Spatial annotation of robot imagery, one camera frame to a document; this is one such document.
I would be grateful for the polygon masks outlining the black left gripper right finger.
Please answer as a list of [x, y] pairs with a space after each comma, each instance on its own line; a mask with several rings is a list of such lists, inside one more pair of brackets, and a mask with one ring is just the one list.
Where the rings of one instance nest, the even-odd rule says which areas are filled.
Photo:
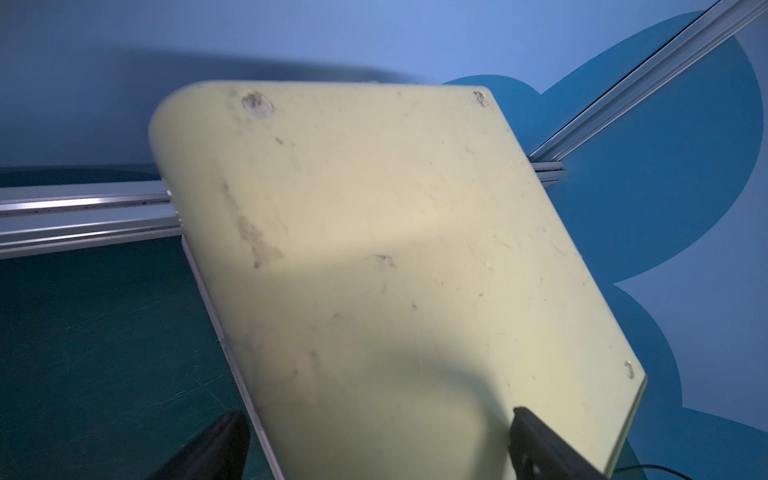
[[517, 479], [605, 479], [531, 410], [515, 407], [513, 413], [508, 451]]

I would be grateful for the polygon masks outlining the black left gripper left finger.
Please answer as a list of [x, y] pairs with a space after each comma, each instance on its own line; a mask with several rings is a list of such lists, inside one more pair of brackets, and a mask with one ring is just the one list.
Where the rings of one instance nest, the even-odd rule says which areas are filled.
[[242, 411], [225, 412], [149, 479], [242, 479], [250, 429]]

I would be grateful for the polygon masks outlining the yellow green drawer cabinet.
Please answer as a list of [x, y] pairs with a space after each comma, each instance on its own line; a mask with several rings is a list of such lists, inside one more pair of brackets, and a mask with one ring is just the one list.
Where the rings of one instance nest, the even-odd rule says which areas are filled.
[[511, 479], [532, 410], [599, 473], [646, 373], [491, 91], [205, 81], [149, 123], [278, 479]]

